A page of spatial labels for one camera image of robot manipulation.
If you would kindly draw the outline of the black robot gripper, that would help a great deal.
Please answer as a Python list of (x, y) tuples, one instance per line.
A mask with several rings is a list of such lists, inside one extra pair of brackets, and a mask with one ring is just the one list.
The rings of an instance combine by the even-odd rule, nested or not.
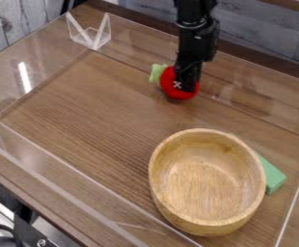
[(178, 27), (178, 46), (176, 56), (176, 90), (193, 93), (200, 81), (202, 62), (210, 62), (216, 53), (218, 20), (212, 16), (217, 0), (173, 0)]

